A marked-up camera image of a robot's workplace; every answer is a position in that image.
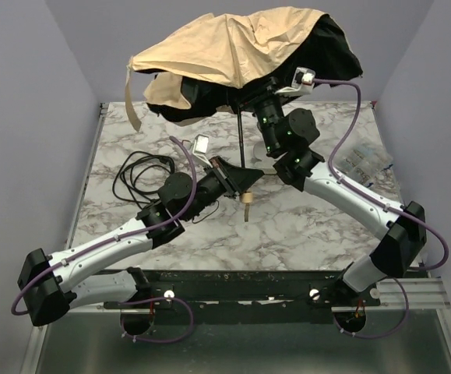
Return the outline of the beige umbrella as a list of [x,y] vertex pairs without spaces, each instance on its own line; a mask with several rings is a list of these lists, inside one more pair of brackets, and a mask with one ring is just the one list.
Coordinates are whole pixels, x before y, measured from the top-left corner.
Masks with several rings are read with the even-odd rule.
[[219,112],[246,111],[244,86],[271,76],[290,86],[297,67],[315,72],[315,86],[338,86],[363,73],[329,14],[293,7],[200,16],[132,56],[127,72],[152,75],[144,93],[148,108],[187,126]]

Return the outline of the beige umbrella case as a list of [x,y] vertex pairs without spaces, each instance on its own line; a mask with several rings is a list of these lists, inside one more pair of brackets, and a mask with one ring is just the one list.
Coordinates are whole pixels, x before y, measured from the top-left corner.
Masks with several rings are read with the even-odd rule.
[[255,167],[266,168],[269,158],[266,156],[265,143],[263,141],[257,142],[252,151],[252,163]]

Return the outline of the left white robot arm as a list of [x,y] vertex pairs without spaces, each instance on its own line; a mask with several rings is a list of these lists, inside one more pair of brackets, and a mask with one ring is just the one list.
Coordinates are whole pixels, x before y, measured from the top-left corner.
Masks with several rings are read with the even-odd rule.
[[173,241],[183,222],[199,216],[219,198],[247,192],[264,175],[213,157],[198,178],[195,172],[173,172],[156,191],[157,198],[120,227],[91,242],[52,254],[35,249],[26,255],[11,312],[45,326],[68,311],[98,302],[131,302],[146,290],[140,270],[108,273],[107,267]]

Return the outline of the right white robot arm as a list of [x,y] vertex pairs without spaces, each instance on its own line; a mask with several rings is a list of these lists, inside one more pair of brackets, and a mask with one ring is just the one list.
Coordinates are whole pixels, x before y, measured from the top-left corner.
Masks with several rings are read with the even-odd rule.
[[373,193],[338,171],[330,159],[311,149],[319,137],[310,111],[283,112],[285,97],[303,96],[319,83],[307,73],[297,87],[282,87],[271,78],[241,99],[252,112],[280,180],[301,192],[319,197],[366,227],[379,244],[342,271],[329,288],[337,300],[356,298],[387,277],[402,277],[427,242],[425,210],[416,202],[404,206]]

